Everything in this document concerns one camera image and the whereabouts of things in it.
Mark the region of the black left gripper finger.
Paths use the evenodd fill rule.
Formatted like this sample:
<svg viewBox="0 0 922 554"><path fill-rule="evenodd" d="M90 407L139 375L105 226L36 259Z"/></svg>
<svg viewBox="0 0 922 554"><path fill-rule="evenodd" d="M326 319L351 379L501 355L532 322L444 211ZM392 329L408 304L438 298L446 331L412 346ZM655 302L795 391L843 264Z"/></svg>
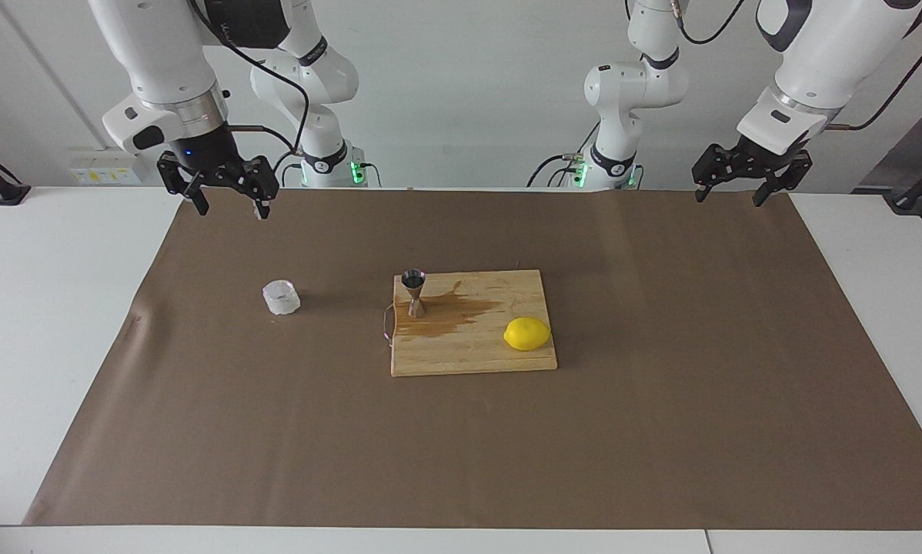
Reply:
<svg viewBox="0 0 922 554"><path fill-rule="evenodd" d="M738 179L742 167L743 152L739 149L725 149L718 144L708 146L692 167L697 203L707 199L715 186Z"/></svg>
<svg viewBox="0 0 922 554"><path fill-rule="evenodd" d="M763 182L753 193L753 206L761 207L772 194L778 192L792 192L807 172L812 167L812 158L807 150L801 150L781 169L781 173L775 169L764 169Z"/></svg>

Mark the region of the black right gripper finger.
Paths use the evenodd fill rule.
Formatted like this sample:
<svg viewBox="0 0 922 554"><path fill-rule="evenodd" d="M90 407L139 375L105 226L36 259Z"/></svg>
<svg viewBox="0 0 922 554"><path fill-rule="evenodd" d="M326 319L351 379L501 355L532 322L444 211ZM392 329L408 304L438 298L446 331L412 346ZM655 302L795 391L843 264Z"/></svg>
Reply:
<svg viewBox="0 0 922 554"><path fill-rule="evenodd" d="M271 202L279 193L279 180L271 162L264 155L232 165L232 188L252 200L259 220L267 220Z"/></svg>
<svg viewBox="0 0 922 554"><path fill-rule="evenodd" d="M163 151L156 161L156 169L165 189L169 194L179 195L193 204L201 216L210 210L210 204L205 198L202 187L205 185L205 173L191 173L190 179L184 176L185 169L180 165L173 151Z"/></svg>

